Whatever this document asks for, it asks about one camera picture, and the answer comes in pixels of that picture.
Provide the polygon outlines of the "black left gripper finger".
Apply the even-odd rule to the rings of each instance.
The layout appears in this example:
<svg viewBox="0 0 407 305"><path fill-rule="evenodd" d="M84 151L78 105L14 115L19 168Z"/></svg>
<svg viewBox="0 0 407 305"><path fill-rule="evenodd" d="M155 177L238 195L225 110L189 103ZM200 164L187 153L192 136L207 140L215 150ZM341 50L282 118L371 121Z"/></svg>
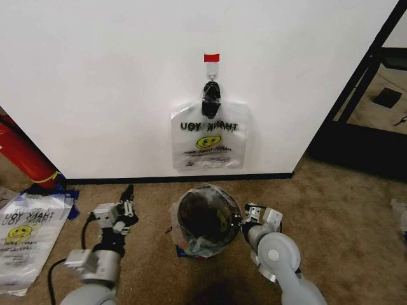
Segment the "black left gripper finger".
<svg viewBox="0 0 407 305"><path fill-rule="evenodd" d="M138 221L139 218L136 214L121 215L117 218L113 226L113 232L125 236L129 233L130 227L138 223Z"/></svg>
<svg viewBox="0 0 407 305"><path fill-rule="evenodd" d="M134 216L133 199L134 199L134 185L129 184L126 190L122 193L122 196L120 198L121 205L124 209L124 216L128 217Z"/></svg>

